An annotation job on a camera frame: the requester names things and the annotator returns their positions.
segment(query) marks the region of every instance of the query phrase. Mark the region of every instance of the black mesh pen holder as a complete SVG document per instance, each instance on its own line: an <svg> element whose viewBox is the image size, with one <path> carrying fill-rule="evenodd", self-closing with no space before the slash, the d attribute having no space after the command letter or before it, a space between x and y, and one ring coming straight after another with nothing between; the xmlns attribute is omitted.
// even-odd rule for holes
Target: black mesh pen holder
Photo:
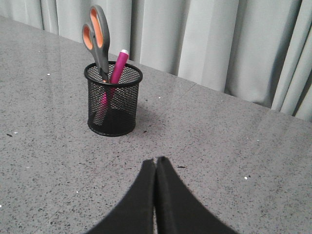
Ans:
<svg viewBox="0 0 312 234"><path fill-rule="evenodd" d="M115 62L109 61L110 78ZM88 79L88 126L100 135L117 137L136 126L138 85L142 72L126 64L118 84L105 83L95 63L84 69Z"/></svg>

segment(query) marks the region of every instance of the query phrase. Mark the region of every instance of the table surface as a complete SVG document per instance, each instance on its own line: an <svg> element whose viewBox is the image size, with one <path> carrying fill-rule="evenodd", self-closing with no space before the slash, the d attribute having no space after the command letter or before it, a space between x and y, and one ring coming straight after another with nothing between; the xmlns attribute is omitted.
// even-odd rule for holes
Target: table surface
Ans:
<svg viewBox="0 0 312 234"><path fill-rule="evenodd" d="M311 123L130 62L143 72L136 128L100 136L84 45L0 25L0 233L84 233L159 156L239 233L311 233Z"/></svg>

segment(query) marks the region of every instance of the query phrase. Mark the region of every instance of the pen holder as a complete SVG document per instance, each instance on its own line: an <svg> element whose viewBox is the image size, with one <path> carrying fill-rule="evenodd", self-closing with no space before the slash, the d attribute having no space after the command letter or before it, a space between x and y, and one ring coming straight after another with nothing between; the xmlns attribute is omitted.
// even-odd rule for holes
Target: pen holder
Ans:
<svg viewBox="0 0 312 234"><path fill-rule="evenodd" d="M110 78L115 66L109 61ZM118 84L104 83L95 63L84 69L88 79L88 126L100 135L117 137L136 126L138 85L142 72L126 64Z"/></svg>

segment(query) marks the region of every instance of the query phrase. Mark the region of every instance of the black object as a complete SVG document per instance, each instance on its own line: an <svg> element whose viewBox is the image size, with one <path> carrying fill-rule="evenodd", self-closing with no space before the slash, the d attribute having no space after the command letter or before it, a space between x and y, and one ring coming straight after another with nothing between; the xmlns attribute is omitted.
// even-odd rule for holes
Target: black object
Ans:
<svg viewBox="0 0 312 234"><path fill-rule="evenodd" d="M109 61L111 77L115 62ZM116 137L136 126L138 86L142 72L126 64L118 84L105 83L95 63L84 70L88 79L88 126L97 134Z"/></svg>
<svg viewBox="0 0 312 234"><path fill-rule="evenodd" d="M191 194L166 157L157 161L155 208L158 234L237 234Z"/></svg>
<svg viewBox="0 0 312 234"><path fill-rule="evenodd" d="M155 164L146 160L125 197L86 234L152 234Z"/></svg>

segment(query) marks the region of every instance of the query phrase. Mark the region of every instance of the white curtain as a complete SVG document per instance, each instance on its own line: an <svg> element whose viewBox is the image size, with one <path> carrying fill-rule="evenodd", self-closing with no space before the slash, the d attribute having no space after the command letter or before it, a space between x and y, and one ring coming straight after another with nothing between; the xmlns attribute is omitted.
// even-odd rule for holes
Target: white curtain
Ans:
<svg viewBox="0 0 312 234"><path fill-rule="evenodd" d="M0 15L82 42L93 4L110 53L312 121L311 0L0 0Z"/></svg>

